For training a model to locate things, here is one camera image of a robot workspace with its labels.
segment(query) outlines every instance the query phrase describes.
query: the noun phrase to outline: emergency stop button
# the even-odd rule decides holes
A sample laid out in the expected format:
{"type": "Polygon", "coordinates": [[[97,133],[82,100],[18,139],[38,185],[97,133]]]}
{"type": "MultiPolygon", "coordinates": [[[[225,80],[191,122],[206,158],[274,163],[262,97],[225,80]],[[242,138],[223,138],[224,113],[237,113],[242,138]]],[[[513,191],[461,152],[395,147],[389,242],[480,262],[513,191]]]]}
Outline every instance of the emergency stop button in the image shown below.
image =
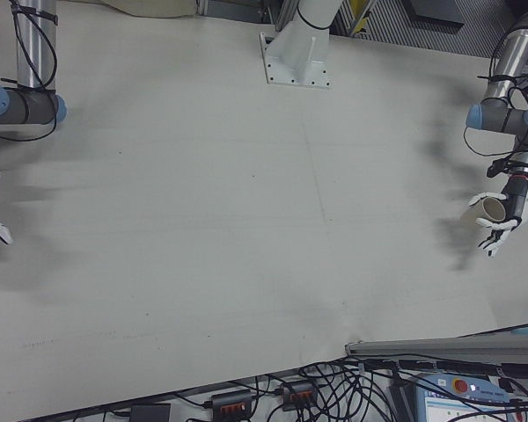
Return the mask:
{"type": "Polygon", "coordinates": [[[465,393],[467,392],[467,382],[465,382],[464,380],[460,379],[460,378],[456,378],[454,381],[453,381],[453,384],[452,384],[453,388],[458,392],[458,393],[465,393]]]}

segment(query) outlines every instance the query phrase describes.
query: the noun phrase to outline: white cup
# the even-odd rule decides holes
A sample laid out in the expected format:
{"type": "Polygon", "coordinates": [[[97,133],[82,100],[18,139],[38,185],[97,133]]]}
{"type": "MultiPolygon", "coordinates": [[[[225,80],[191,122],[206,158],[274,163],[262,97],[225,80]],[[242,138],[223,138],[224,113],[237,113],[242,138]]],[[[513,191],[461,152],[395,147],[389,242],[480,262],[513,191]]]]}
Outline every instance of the white cup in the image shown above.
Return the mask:
{"type": "Polygon", "coordinates": [[[497,198],[487,197],[469,207],[459,217],[459,222],[467,229],[481,229],[481,226],[475,222],[478,218],[485,218],[490,222],[502,222],[506,215],[504,205],[497,198]]]}

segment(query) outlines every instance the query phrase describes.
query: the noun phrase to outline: white table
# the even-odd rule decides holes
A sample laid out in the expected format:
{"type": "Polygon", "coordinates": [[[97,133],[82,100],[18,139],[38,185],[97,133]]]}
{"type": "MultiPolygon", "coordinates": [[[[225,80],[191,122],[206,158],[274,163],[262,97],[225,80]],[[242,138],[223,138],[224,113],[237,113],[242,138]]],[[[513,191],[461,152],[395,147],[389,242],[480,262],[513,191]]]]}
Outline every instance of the white table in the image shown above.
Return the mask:
{"type": "Polygon", "coordinates": [[[332,39],[332,90],[298,89],[257,25],[59,14],[70,116],[0,142],[0,421],[528,322],[528,224],[495,260],[451,236],[505,181],[461,138],[486,60],[332,39]]]}

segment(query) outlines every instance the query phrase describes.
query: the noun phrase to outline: red button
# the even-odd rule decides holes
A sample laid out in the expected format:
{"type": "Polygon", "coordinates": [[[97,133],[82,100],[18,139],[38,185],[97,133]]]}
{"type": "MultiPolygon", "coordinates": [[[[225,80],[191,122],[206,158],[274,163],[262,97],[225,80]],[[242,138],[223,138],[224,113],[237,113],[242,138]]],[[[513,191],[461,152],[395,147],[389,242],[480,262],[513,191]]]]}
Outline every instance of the red button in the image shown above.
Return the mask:
{"type": "Polygon", "coordinates": [[[467,391],[467,382],[464,380],[454,380],[454,389],[460,393],[467,391]]]}

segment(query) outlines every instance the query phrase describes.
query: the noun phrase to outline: white robotic fingers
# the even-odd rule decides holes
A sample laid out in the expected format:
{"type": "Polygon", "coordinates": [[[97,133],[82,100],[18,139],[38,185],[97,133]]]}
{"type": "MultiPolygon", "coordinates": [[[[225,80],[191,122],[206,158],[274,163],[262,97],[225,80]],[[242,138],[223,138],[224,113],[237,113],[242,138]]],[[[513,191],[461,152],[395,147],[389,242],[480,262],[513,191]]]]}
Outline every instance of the white robotic fingers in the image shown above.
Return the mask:
{"type": "Polygon", "coordinates": [[[5,244],[13,244],[14,239],[11,237],[10,229],[8,226],[3,225],[0,222],[0,240],[5,244]]]}
{"type": "Polygon", "coordinates": [[[494,258],[501,245],[507,240],[511,231],[512,230],[494,231],[491,236],[479,244],[479,249],[486,251],[490,258],[494,258]]]}
{"type": "Polygon", "coordinates": [[[485,218],[475,220],[481,227],[492,230],[512,230],[518,225],[517,220],[508,220],[507,222],[490,222],[485,218]]]}
{"type": "Polygon", "coordinates": [[[498,200],[506,200],[507,195],[504,195],[502,193],[494,193],[494,192],[483,192],[479,193],[475,196],[473,196],[469,202],[467,203],[468,206],[472,207],[480,200],[484,200],[485,198],[497,198],[498,200]]]}
{"type": "Polygon", "coordinates": [[[528,221],[528,178],[512,176],[502,193],[480,193],[470,199],[469,206],[473,207],[486,198],[498,199],[504,205],[506,212],[506,218],[501,222],[491,222],[486,218],[475,220],[481,227],[491,229],[490,236],[479,244],[479,248],[492,258],[507,240],[510,232],[528,221]]]}

